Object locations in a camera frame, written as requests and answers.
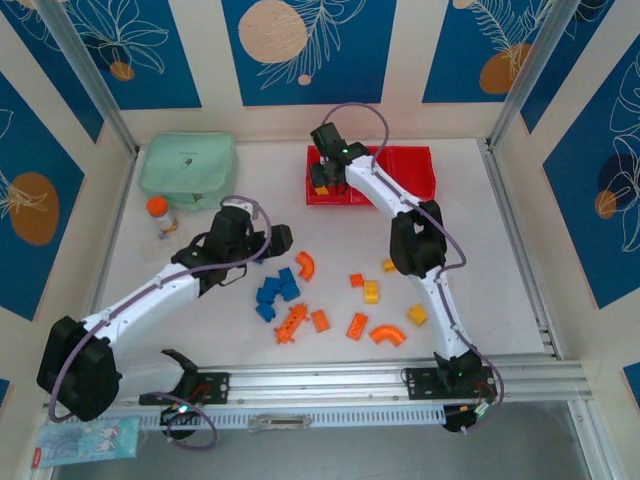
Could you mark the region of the orange capped clear bottle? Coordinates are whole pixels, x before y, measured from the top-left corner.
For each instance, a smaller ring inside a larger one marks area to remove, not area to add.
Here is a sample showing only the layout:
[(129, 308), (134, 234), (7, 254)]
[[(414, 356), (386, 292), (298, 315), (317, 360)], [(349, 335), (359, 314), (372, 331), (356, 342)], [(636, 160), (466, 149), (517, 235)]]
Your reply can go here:
[(154, 220), (160, 235), (168, 235), (178, 229), (178, 221), (164, 197), (154, 196), (149, 198), (145, 207), (149, 216)]

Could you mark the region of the aluminium front rail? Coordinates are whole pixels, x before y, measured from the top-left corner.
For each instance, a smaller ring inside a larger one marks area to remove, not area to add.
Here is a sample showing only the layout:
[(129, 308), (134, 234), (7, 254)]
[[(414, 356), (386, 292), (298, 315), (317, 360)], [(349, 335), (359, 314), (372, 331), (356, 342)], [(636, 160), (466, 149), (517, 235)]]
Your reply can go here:
[[(506, 402), (591, 400), (593, 394), (577, 360), (548, 354), (491, 358), (502, 375)], [(208, 366), (230, 374), (231, 404), (407, 403), (401, 381), (405, 368), (434, 367), (431, 358), (262, 366)]]

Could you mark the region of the mint green fabric pouch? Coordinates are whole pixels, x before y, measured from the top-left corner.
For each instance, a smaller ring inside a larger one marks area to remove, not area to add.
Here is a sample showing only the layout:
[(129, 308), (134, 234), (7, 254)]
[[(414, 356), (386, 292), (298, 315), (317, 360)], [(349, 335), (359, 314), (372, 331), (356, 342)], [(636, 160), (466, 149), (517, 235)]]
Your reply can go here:
[(238, 156), (234, 137), (225, 132), (167, 132), (148, 145), (139, 186), (175, 210), (216, 209), (236, 188)]

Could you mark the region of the orange curved lego piece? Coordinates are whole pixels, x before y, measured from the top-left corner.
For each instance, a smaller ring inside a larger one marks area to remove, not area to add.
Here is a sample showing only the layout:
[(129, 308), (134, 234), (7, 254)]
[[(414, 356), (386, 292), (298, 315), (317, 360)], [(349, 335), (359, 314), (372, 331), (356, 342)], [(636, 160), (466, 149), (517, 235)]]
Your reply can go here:
[(296, 255), (295, 261), (300, 267), (298, 276), (304, 281), (310, 282), (316, 272), (315, 260), (313, 257), (307, 252), (301, 251)]
[(369, 337), (376, 345), (388, 342), (394, 347), (402, 345), (407, 339), (406, 334), (394, 325), (378, 326), (369, 332)]

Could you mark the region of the light blue printed packet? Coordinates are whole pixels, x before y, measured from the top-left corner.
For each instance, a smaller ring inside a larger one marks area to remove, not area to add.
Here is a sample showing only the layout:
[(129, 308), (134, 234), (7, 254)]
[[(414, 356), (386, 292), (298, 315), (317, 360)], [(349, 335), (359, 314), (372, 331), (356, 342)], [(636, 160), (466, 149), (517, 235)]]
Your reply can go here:
[(141, 419), (111, 418), (40, 428), (31, 468), (135, 458)]

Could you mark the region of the aluminium side rail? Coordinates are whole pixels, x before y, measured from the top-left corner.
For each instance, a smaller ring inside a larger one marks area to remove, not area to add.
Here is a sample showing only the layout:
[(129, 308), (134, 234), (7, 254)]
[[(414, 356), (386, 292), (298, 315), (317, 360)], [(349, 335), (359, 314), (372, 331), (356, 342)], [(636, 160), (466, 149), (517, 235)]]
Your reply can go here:
[(93, 314), (98, 310), (98, 307), (101, 304), (102, 301), (102, 297), (104, 294), (104, 289), (108, 280), (108, 275), (109, 275), (109, 270), (110, 270), (110, 265), (112, 262), (112, 258), (114, 255), (114, 251), (115, 251), (115, 247), (116, 247), (116, 243), (117, 243), (117, 239), (118, 239), (118, 235), (119, 235), (119, 231), (120, 231), (120, 227), (121, 227), (121, 223), (122, 223), (122, 219), (124, 216), (124, 211), (126, 208), (126, 204), (129, 198), (129, 194), (130, 194), (130, 190), (131, 190), (131, 185), (133, 183), (133, 177), (134, 177), (134, 173), (136, 170), (136, 164), (137, 164), (137, 160), (139, 157), (139, 149), (134, 151), (129, 169), (127, 171), (127, 176), (125, 178), (125, 183), (123, 185), (123, 189), (121, 192), (121, 196), (119, 198), (119, 202), (117, 204), (117, 208), (115, 211), (115, 217), (112, 223), (112, 229), (111, 229), (111, 233), (109, 236), (109, 241), (107, 244), (107, 249), (105, 252), (105, 257), (104, 257), (104, 261), (102, 263), (100, 272), (99, 272), (99, 277), (97, 280), (97, 285), (94, 291), (94, 294), (92, 296), (91, 299), (91, 305), (89, 307), (89, 313)]
[(511, 202), (507, 185), (500, 172), (497, 159), (489, 148), (489, 144), (486, 139), (480, 139), (478, 141), (478, 148), (489, 178), (489, 183), (498, 204), (498, 209), (506, 227), (507, 236), (524, 284), (525, 292), (534, 314), (542, 343), (545, 347), (545, 352), (547, 355), (554, 358), (561, 358), (562, 355), (558, 350), (554, 328), (550, 323), (548, 308), (526, 251), (524, 239), (516, 219), (515, 210)]

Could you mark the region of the orange long holed lego beam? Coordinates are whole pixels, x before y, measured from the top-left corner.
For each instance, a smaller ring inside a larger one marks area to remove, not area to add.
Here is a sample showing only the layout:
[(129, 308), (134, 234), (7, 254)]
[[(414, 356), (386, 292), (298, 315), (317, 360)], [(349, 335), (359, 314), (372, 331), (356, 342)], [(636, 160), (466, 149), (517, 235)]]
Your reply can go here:
[(293, 343), (297, 329), (303, 322), (308, 320), (308, 305), (306, 303), (299, 303), (291, 307), (283, 323), (274, 329), (276, 343)]

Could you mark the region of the metal latch plate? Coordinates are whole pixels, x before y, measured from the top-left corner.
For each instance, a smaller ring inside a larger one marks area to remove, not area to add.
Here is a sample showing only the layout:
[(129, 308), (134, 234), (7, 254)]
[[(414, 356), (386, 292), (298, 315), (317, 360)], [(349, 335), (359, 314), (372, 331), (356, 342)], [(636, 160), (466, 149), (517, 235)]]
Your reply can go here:
[(304, 430), (311, 426), (310, 415), (301, 414), (260, 414), (248, 422), (248, 431), (257, 433), (267, 430)]

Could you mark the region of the aluminium frame post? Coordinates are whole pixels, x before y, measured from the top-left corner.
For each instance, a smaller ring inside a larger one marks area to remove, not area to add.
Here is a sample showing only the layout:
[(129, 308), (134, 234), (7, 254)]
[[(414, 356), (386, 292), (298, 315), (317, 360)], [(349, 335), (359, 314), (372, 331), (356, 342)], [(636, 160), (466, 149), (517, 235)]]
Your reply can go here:
[(554, 0), (549, 16), (543, 22), (529, 54), (506, 96), (498, 118), (486, 139), (490, 153), (495, 153), (520, 113), (549, 58), (581, 0)]
[(33, 0), (33, 2), (92, 103), (110, 125), (124, 150), (132, 158), (136, 158), (139, 145), (134, 140), (114, 96), (63, 6), (56, 0)]

